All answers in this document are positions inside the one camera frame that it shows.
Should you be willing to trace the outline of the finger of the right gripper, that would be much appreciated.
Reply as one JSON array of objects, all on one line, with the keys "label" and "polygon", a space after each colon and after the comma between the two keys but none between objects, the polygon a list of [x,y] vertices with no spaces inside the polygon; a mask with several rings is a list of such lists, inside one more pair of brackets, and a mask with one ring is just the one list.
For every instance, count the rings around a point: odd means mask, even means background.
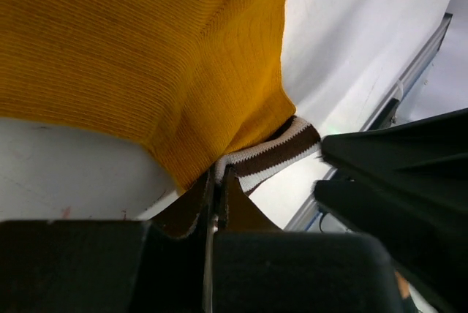
[{"label": "finger of the right gripper", "polygon": [[347,228],[377,238],[397,271],[439,312],[467,311],[467,228],[444,230],[357,181],[318,181],[314,199]]},{"label": "finger of the right gripper", "polygon": [[368,132],[329,135],[322,157],[367,184],[416,195],[467,193],[467,110]]}]

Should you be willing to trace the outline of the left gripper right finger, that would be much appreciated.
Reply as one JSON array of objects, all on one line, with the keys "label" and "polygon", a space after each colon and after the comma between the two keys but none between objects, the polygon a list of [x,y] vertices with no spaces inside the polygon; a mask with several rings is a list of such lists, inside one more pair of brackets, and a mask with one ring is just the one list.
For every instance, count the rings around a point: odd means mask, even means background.
[{"label": "left gripper right finger", "polygon": [[368,235],[280,230],[244,194],[233,169],[213,236],[214,312],[400,312],[390,257]]}]

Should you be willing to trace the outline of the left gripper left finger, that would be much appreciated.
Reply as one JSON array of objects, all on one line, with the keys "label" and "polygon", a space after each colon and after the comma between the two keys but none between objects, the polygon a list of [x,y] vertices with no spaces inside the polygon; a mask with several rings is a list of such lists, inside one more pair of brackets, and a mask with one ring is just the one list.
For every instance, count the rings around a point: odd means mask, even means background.
[{"label": "left gripper left finger", "polygon": [[202,312],[214,176],[147,221],[1,223],[3,312]]}]

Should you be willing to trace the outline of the mustard yellow striped sock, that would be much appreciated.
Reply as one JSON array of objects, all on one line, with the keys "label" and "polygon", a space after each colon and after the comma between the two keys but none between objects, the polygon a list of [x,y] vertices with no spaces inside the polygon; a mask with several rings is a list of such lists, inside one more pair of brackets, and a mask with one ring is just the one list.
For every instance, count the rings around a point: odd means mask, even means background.
[{"label": "mustard yellow striped sock", "polygon": [[1,0],[1,115],[144,147],[245,193],[314,153],[282,86],[286,0]]}]

